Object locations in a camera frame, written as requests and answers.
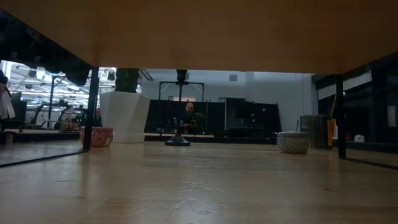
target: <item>black pole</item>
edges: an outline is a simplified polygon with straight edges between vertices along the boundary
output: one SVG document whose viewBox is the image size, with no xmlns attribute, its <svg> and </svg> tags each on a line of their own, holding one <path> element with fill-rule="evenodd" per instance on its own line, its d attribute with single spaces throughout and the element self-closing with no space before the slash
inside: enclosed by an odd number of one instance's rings
<svg viewBox="0 0 398 224">
<path fill-rule="evenodd" d="M 51 81 L 50 105 L 49 105 L 49 122 L 47 123 L 47 128 L 51 127 L 52 98 L 54 96 L 54 84 L 55 84 L 55 79 L 56 78 L 58 78 L 58 77 L 52 77 L 52 81 Z"/>
<path fill-rule="evenodd" d="M 346 159 L 346 125 L 344 117 L 344 89 L 343 76 L 336 77 L 336 99 L 337 99 L 337 131 L 338 131 L 338 156 L 340 159 Z"/>
<path fill-rule="evenodd" d="M 179 98 L 180 103 L 179 104 L 181 104 L 181 94 L 182 94 L 182 85 L 180 85 L 180 98 Z"/>
<path fill-rule="evenodd" d="M 201 85 L 201 101 L 205 101 L 205 84 Z"/>
<path fill-rule="evenodd" d="M 94 68 L 91 71 L 91 82 L 90 82 L 90 92 L 88 93 L 88 105 L 87 105 L 87 118 L 86 118 L 86 128 L 85 128 L 85 140 L 83 142 L 83 151 L 88 152 L 91 146 L 91 133 L 94 121 L 95 112 L 95 101 L 98 92 L 98 68 Z"/>
<path fill-rule="evenodd" d="M 160 92 L 162 91 L 162 84 L 163 84 L 163 82 L 159 82 L 159 100 L 160 100 Z"/>
<path fill-rule="evenodd" d="M 207 118 L 208 118 L 208 115 L 209 115 L 209 106 L 208 106 L 208 103 L 207 103 L 207 100 L 206 100 L 206 134 L 209 134 L 207 132 L 207 126 L 208 126 Z"/>
<path fill-rule="evenodd" d="M 99 90 L 100 90 L 100 88 L 98 87 L 97 88 L 97 91 L 96 91 L 96 93 L 95 93 L 95 95 L 97 96 L 96 98 L 95 98 L 95 103 L 94 103 L 94 114 L 96 114 L 96 110 L 97 110 L 97 103 L 98 103 L 98 92 L 99 92 Z"/>
</svg>

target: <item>black frame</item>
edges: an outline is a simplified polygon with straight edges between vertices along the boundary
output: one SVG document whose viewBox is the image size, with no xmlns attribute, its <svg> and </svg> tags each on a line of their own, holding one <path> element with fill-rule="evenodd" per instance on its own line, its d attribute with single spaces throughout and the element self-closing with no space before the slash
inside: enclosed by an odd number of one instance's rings
<svg viewBox="0 0 398 224">
<path fill-rule="evenodd" d="M 83 141 L 83 152 L 90 151 L 91 146 L 91 134 L 93 132 L 93 122 L 95 106 L 98 97 L 98 87 L 100 78 L 98 77 L 99 68 L 94 68 L 91 71 L 90 81 L 90 92 L 88 93 L 88 104 L 87 104 L 87 118 L 85 127 L 85 140 Z"/>
<path fill-rule="evenodd" d="M 391 58 L 386 57 L 381 60 L 370 63 L 369 65 L 364 65 L 355 70 L 349 71 L 347 73 L 341 75 L 335 75 L 336 78 L 336 98 L 337 98 L 337 125 L 338 125 L 338 156 L 340 159 L 344 159 L 351 162 L 359 162 L 363 164 L 368 164 L 372 166 L 390 168 L 390 169 L 398 169 L 398 166 L 393 166 L 389 164 L 381 164 L 378 162 L 370 162 L 364 161 L 361 159 L 352 159 L 347 158 L 346 156 L 346 126 L 345 126 L 345 111 L 344 111 L 344 95 L 343 95 L 343 76 L 344 75 L 352 75 L 353 73 L 361 73 L 368 72 L 371 68 L 377 68 L 385 65 L 387 62 L 391 62 L 392 58 L 398 59 L 397 54 L 391 55 Z"/>
<path fill-rule="evenodd" d="M 174 84 L 178 85 L 178 81 L 177 82 L 159 82 L 159 100 L 160 100 L 160 97 L 162 96 L 162 84 L 163 83 L 174 83 Z M 188 85 L 189 84 L 201 85 L 201 101 L 204 102 L 205 101 L 205 84 L 204 83 L 188 82 Z"/>
</svg>

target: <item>gym equipment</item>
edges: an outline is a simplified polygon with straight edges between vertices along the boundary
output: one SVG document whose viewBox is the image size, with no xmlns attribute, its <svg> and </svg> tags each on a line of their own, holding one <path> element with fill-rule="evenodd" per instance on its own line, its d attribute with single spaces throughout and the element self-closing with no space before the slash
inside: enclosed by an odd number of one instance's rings
<svg viewBox="0 0 398 224">
<path fill-rule="evenodd" d="M 72 106 L 67 106 L 64 110 L 61 111 L 60 117 L 58 118 L 58 122 L 54 125 L 54 130 L 61 130 L 62 125 L 62 117 L 67 110 L 69 110 Z M 85 121 L 85 115 L 87 114 L 87 109 L 83 108 L 83 105 L 80 105 L 79 108 L 74 108 L 74 111 L 81 111 L 80 115 L 76 118 L 72 118 L 71 122 L 80 123 L 82 126 L 83 122 Z"/>
<path fill-rule="evenodd" d="M 179 110 L 179 116 L 178 118 L 174 121 L 174 125 L 177 128 L 177 133 L 175 136 L 165 142 L 164 144 L 166 146 L 190 146 L 191 143 L 185 140 L 182 135 L 181 135 L 181 130 L 184 128 L 184 120 L 182 119 L 182 113 L 180 110 L 179 105 L 181 105 L 181 94 L 182 94 L 182 86 L 183 85 L 188 85 L 188 82 L 185 81 L 186 76 L 187 76 L 187 70 L 179 70 L 177 69 L 177 81 L 175 82 L 176 85 L 180 86 L 180 97 L 179 97 L 179 104 L 178 104 L 178 110 Z"/>
<path fill-rule="evenodd" d="M 44 121 L 40 126 L 36 126 L 37 117 L 39 116 L 39 113 L 42 111 L 42 109 L 43 109 L 44 106 L 49 106 L 49 108 L 51 108 L 51 107 L 53 107 L 53 106 L 55 106 L 55 107 L 64 106 L 65 109 L 61 112 L 60 119 L 61 119 L 61 117 L 63 116 L 63 114 L 65 113 L 65 111 L 66 111 L 67 109 L 70 109 L 70 108 L 72 107 L 71 105 L 68 105 L 68 103 L 64 102 L 63 100 L 60 100 L 58 103 L 52 103 L 52 104 L 50 104 L 50 103 L 43 103 L 43 104 L 41 104 L 41 105 L 36 109 L 35 116 L 32 118 L 32 120 L 29 122 L 29 124 L 27 124 L 27 126 L 26 126 L 27 128 L 31 128 L 31 129 L 41 129 L 41 128 L 43 127 L 43 125 L 47 122 L 47 121 Z"/>
</svg>

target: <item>white wall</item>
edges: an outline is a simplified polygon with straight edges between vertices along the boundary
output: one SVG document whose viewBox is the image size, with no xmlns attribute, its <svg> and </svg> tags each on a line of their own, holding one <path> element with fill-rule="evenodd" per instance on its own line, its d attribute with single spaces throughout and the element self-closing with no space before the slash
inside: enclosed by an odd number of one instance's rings
<svg viewBox="0 0 398 224">
<path fill-rule="evenodd" d="M 312 74 L 254 72 L 246 85 L 246 101 L 277 103 L 283 131 L 295 131 L 300 116 L 317 114 Z"/>
</svg>

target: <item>ceiling light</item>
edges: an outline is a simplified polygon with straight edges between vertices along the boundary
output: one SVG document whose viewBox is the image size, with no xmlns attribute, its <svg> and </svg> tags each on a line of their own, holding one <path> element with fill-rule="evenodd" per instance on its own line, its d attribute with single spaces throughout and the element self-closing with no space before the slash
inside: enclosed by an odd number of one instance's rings
<svg viewBox="0 0 398 224">
<path fill-rule="evenodd" d="M 50 96 L 50 93 L 38 93 L 38 92 L 28 92 L 28 91 L 21 93 L 25 95 Z M 54 93 L 53 96 L 80 96 L 82 98 L 88 98 L 88 94 L 82 94 L 82 93 Z"/>
<path fill-rule="evenodd" d="M 67 88 L 69 88 L 69 89 L 71 89 L 71 90 L 76 90 L 76 91 L 79 91 L 79 90 L 80 90 L 80 88 L 77 87 L 77 86 L 67 86 Z"/>
<path fill-rule="evenodd" d="M 86 93 L 89 93 L 90 91 L 86 90 L 85 88 L 80 88 L 80 91 L 84 91 Z"/>
<path fill-rule="evenodd" d="M 64 78 L 59 78 L 59 79 L 61 79 L 61 82 L 63 84 L 70 84 L 70 82 L 66 81 Z"/>
</svg>

